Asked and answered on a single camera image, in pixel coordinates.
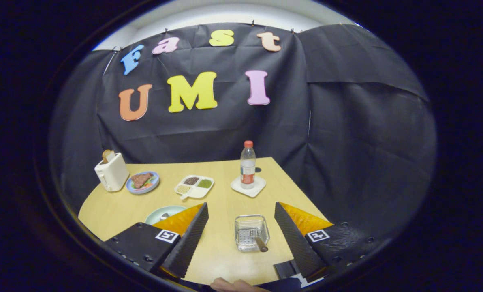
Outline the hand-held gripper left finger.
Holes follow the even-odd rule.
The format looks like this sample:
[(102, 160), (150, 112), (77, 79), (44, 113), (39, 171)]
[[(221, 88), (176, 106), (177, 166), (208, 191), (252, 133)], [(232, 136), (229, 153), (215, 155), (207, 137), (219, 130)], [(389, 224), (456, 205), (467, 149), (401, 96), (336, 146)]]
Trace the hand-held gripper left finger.
[(186, 275), (208, 219), (208, 205), (202, 203), (156, 224), (133, 224), (105, 244), (152, 274), (180, 279)]

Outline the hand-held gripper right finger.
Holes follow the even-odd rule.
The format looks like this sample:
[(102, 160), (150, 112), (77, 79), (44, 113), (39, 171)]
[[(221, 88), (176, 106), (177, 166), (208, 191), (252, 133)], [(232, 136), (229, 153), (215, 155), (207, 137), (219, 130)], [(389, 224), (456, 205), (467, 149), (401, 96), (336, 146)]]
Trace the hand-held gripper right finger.
[(386, 243), (347, 222), (334, 224), (283, 202), (275, 204), (274, 218), (307, 281), (340, 277)]

